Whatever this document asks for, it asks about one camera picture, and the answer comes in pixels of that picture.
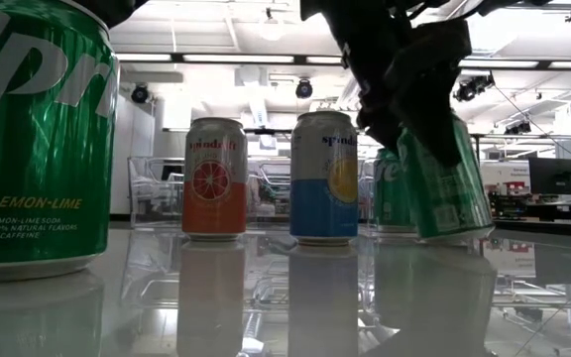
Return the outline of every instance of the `green soda can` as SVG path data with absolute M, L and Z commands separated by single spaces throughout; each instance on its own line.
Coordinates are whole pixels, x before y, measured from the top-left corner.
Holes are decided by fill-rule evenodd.
M 0 0 L 0 281 L 105 250 L 118 62 L 69 0 Z
M 380 149 L 374 166 L 374 219 L 381 232 L 414 232 L 400 159 Z
M 494 228 L 466 125 L 453 121 L 462 161 L 445 168 L 408 130 L 398 139 L 412 217 L 421 238 L 484 238 Z

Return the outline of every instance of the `security camera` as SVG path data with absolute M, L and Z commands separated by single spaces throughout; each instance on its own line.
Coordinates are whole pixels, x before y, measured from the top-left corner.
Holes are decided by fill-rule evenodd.
M 309 79 L 301 79 L 296 87 L 296 97 L 299 99 L 307 99 L 312 96 L 312 84 Z
M 149 89 L 147 89 L 147 84 L 136 84 L 136 88 L 131 93 L 131 100 L 134 103 L 145 104 L 149 100 Z

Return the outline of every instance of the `sprite logo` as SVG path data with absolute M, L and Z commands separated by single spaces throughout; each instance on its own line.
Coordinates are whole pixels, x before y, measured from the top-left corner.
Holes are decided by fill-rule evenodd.
M 399 163 L 390 163 L 384 160 L 380 160 L 376 164 L 376 182 L 380 182 L 381 179 L 385 182 L 393 182 L 398 178 L 399 174 Z
M 0 37 L 10 22 L 10 16 L 0 11 Z M 42 56 L 41 66 L 25 83 L 7 91 L 8 85 L 30 51 Z M 96 114 L 109 118 L 112 114 L 114 93 L 117 90 L 118 63 L 97 63 L 90 55 L 82 55 L 58 93 L 56 103 L 78 106 L 85 90 L 95 75 L 107 80 L 105 90 L 96 108 Z M 13 33 L 0 51 L 0 100 L 4 95 L 38 94 L 57 85 L 65 76 L 69 63 L 61 48 L 48 40 Z

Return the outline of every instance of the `ceiling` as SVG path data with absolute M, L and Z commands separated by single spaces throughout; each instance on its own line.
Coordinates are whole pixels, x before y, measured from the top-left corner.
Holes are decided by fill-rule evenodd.
M 457 16 L 474 3 L 476 0 L 451 0 L 439 9 L 428 10 L 417 21 Z M 271 21 L 267 21 L 267 7 L 272 9 L 274 19 Z M 476 55 L 571 59 L 571 22 L 565 21 L 568 15 L 567 10 L 499 10 L 486 18 L 472 17 L 469 24 Z M 118 53 L 339 55 L 324 19 L 314 16 L 301 22 L 296 0 L 150 0 L 131 19 L 113 29 L 111 39 Z M 150 88 L 162 96 L 183 90 L 190 93 L 193 105 L 205 108 L 209 114 L 239 116 L 241 111 L 248 110 L 249 98 L 247 88 L 235 85 L 238 67 L 233 64 L 124 63 L 126 75 L 123 77 L 129 80 L 130 74 L 142 72 L 181 73 L 181 84 L 150 83 Z M 351 78 L 347 70 L 329 66 L 272 65 L 267 72 L 292 77 L 292 81 L 276 81 L 263 89 L 268 111 L 278 112 L 304 112 L 312 101 L 335 99 Z M 501 70 L 494 71 L 494 76 L 499 90 L 489 89 L 465 103 L 452 99 L 458 115 L 483 132 L 490 130 L 495 122 L 517 114 L 518 109 L 531 107 L 534 108 L 530 111 L 532 119 L 551 122 L 552 110 L 571 98 L 571 72 Z M 298 77 L 311 79 L 312 98 L 295 97 Z

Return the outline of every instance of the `can rim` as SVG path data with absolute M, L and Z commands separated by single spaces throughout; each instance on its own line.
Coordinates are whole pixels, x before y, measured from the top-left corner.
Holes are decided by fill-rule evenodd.
M 240 128 L 243 128 L 244 125 L 242 123 L 240 123 L 238 120 L 232 119 L 232 118 L 225 118 L 225 117 L 202 117 L 202 118 L 196 118 L 193 119 L 193 122 L 191 123 L 191 125 L 193 125 L 193 123 L 196 123 L 197 121 L 200 120 L 205 120 L 205 119 L 210 119 L 210 120 L 221 120 L 221 121 L 225 121 L 225 122 L 232 122 L 235 123 L 237 125 L 239 125 Z
M 98 25 L 100 25 L 100 27 L 103 28 L 103 30 L 105 30 L 105 32 L 107 33 L 107 36 L 109 36 L 109 28 L 107 27 L 107 24 L 105 24 L 104 21 L 102 21 L 98 16 L 96 16 L 96 14 L 94 14 L 93 12 L 89 11 L 86 7 L 73 2 L 71 0 L 58 0 L 63 4 L 69 5 L 71 7 L 73 7 L 74 9 L 82 12 L 83 14 L 89 16 L 90 18 L 92 18 L 94 21 L 96 21 L 98 23 Z
M 315 118 L 318 114 L 327 114 L 327 113 L 338 114 L 338 115 L 336 115 L 336 118 L 327 118 L 327 117 L 322 117 L 322 116 L 318 116 L 318 118 L 332 119 L 332 120 L 334 120 L 334 119 L 339 119 L 339 120 L 340 119 L 347 119 L 347 121 L 349 121 L 349 122 L 352 121 L 352 118 L 349 115 L 347 115 L 345 113 L 341 113 L 341 112 L 336 111 L 336 110 L 319 110 L 319 111 L 315 111 L 315 112 L 303 113 L 303 114 L 299 115 L 298 118 L 296 118 L 296 121 L 299 121 L 301 119 L 307 119 L 308 117 L 309 118 Z

